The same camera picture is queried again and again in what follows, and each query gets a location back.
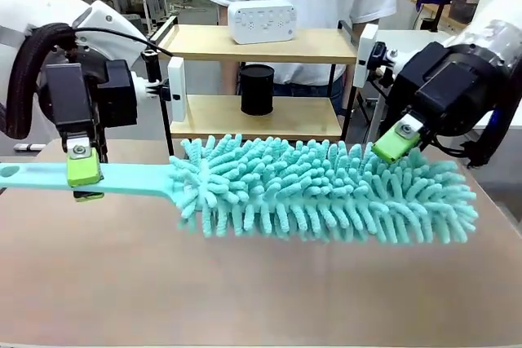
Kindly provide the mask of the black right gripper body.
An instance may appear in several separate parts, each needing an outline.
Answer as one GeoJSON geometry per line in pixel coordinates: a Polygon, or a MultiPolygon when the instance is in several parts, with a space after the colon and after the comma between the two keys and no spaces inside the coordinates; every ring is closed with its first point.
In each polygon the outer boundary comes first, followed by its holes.
{"type": "Polygon", "coordinates": [[[432,132],[462,134],[493,108],[499,94],[494,82],[510,75],[508,62],[482,46],[432,42],[396,75],[387,96],[387,128],[411,111],[432,132]]]}

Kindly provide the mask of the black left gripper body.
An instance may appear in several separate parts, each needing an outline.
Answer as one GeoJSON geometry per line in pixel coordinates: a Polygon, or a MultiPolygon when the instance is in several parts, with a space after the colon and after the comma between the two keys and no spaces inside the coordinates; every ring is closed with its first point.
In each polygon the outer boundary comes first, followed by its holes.
{"type": "Polygon", "coordinates": [[[138,109],[131,71],[122,59],[108,60],[97,79],[82,65],[52,64],[45,67],[53,120],[68,151],[67,142],[85,139],[86,149],[95,149],[101,161],[108,160],[107,128],[133,126],[138,109]]]}

